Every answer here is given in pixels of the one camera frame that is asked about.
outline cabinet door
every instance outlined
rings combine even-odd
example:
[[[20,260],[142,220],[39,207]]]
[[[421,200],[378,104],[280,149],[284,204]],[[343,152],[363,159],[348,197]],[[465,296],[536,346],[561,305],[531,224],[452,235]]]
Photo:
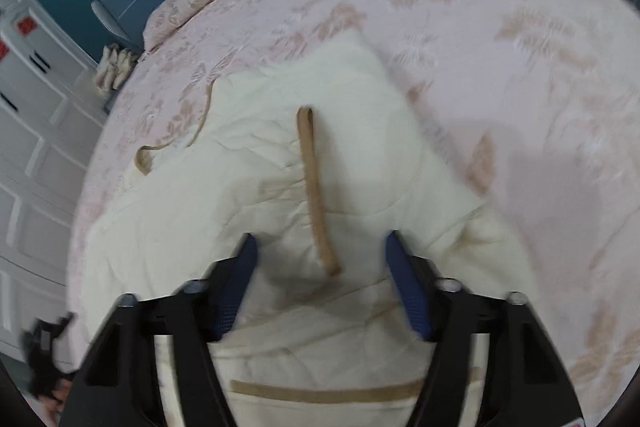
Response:
[[[0,351],[19,360],[21,330],[65,314],[71,223],[106,121],[94,71],[35,0],[0,0]],[[66,340],[57,358],[71,369]]]

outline floral pattern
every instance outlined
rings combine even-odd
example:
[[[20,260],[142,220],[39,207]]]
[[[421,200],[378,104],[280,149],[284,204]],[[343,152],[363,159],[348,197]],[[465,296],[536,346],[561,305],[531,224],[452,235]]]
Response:
[[[140,146],[196,123],[221,74],[300,57],[357,28],[426,139],[519,230],[543,295],[536,309],[586,424],[603,418],[640,362],[640,19],[626,0],[168,0],[153,27],[154,50],[116,102],[84,182],[72,311],[84,238]],[[83,335],[79,320],[77,361]]]

